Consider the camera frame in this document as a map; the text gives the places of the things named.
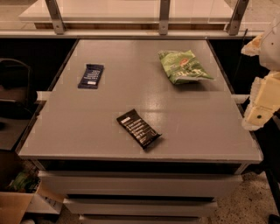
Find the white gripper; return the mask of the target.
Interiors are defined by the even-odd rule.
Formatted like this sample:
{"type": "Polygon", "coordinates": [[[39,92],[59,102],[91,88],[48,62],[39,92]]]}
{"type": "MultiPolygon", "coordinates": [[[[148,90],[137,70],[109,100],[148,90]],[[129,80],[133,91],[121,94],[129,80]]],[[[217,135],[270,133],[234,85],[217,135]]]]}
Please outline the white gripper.
{"type": "MultiPolygon", "coordinates": [[[[256,56],[260,52],[263,35],[248,42],[241,53],[256,56]]],[[[270,71],[263,79],[255,98],[255,105],[249,104],[244,112],[241,125],[245,130],[259,130],[280,109],[280,72],[270,71]]]]}

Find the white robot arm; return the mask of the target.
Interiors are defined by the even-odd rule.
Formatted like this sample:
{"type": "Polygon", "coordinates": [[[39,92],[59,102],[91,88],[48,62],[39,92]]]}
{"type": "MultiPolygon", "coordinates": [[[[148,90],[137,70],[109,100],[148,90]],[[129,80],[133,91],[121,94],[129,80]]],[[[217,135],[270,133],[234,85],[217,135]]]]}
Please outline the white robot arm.
{"type": "Polygon", "coordinates": [[[260,65],[269,69],[264,78],[255,77],[242,120],[245,130],[259,130],[280,109],[280,15],[263,34],[246,44],[241,53],[258,55],[260,65]]]}

